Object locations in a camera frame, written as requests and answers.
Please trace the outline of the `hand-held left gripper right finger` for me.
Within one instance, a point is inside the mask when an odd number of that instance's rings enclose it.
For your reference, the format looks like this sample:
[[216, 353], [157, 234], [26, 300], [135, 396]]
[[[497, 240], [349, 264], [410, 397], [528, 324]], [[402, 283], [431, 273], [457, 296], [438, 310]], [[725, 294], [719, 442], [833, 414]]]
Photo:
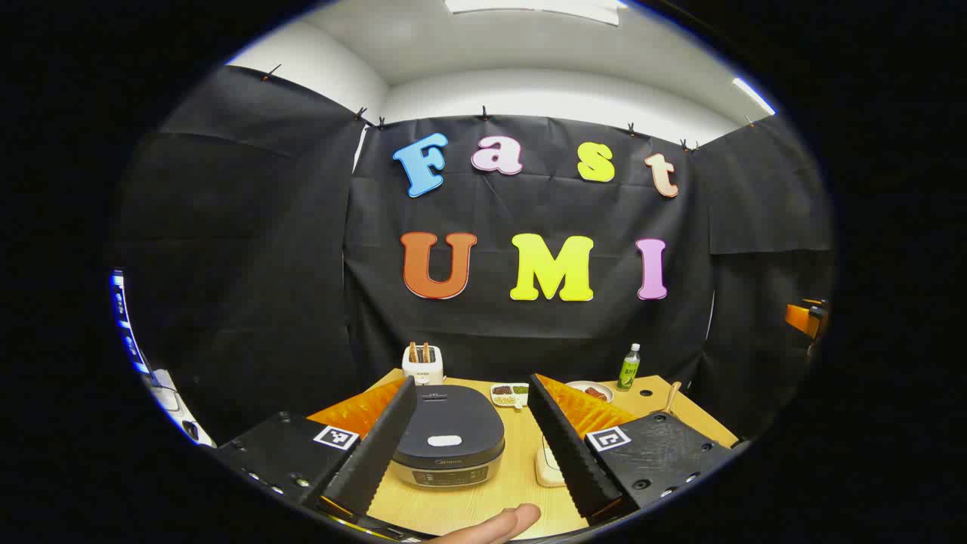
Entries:
[[563, 472], [577, 512], [587, 522], [639, 516], [694, 488], [738, 455], [666, 405], [630, 416], [573, 387], [529, 376], [529, 406]]

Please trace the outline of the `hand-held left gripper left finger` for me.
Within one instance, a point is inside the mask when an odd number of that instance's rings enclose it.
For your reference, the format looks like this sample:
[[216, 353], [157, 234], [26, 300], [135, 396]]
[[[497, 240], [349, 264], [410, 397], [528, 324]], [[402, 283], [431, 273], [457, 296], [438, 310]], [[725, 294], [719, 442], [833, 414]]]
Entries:
[[215, 458], [276, 499], [356, 522], [366, 515], [417, 406], [417, 385], [404, 379], [363, 436], [277, 413], [215, 448]]

